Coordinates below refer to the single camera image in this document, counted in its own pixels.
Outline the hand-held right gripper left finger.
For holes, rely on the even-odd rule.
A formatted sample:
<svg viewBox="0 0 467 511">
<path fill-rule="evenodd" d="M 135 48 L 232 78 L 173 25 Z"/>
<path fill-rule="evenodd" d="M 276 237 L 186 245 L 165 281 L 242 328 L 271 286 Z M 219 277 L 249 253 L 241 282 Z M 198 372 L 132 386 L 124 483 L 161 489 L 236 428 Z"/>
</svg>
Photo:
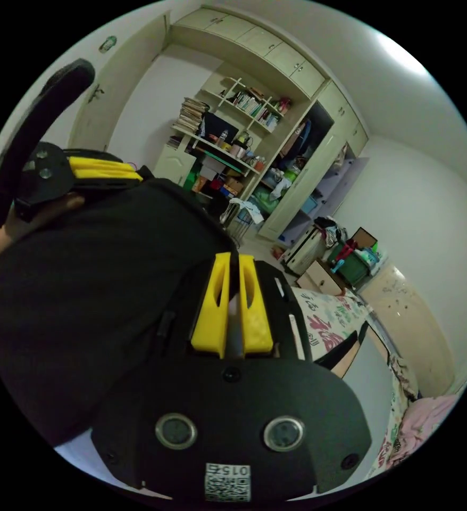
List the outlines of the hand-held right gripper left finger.
<svg viewBox="0 0 467 511">
<path fill-rule="evenodd" d="M 218 358 L 224 358 L 227 344 L 230 260 L 230 252 L 215 256 L 191 336 L 195 351 Z"/>
</svg>

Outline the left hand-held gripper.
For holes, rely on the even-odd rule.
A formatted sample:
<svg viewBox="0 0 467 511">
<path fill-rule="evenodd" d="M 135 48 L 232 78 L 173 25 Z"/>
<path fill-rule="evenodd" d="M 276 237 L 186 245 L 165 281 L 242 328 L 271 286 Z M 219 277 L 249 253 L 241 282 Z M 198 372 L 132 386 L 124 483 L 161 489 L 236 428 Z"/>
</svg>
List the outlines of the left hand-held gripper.
<svg viewBox="0 0 467 511">
<path fill-rule="evenodd" d="M 30 221 L 44 205 L 67 194 L 95 202 L 152 177 L 146 166 L 137 168 L 107 152 L 40 142 L 23 168 L 13 205 L 21 219 Z"/>
</svg>

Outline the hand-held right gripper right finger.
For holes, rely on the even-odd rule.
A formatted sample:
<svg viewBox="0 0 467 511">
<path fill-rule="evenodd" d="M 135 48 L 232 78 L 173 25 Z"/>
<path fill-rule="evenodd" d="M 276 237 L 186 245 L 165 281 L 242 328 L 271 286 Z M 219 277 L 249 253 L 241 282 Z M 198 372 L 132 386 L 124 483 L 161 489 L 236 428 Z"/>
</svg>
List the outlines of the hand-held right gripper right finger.
<svg viewBox="0 0 467 511">
<path fill-rule="evenodd" d="M 273 339 L 254 257 L 239 255 L 239 306 L 243 355 L 268 355 Z"/>
</svg>

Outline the person's left hand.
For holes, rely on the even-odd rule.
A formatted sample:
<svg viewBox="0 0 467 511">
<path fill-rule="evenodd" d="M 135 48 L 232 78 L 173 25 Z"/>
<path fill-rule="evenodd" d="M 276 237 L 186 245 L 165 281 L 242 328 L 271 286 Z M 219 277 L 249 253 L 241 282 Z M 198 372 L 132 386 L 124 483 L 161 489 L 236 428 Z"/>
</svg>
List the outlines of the person's left hand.
<svg viewBox="0 0 467 511">
<path fill-rule="evenodd" d="M 44 205 L 30 221 L 21 219 L 12 207 L 2 227 L 2 231 L 10 241 L 19 241 L 51 223 L 57 217 L 81 207 L 84 203 L 85 199 L 81 195 L 70 193 Z"/>
</svg>

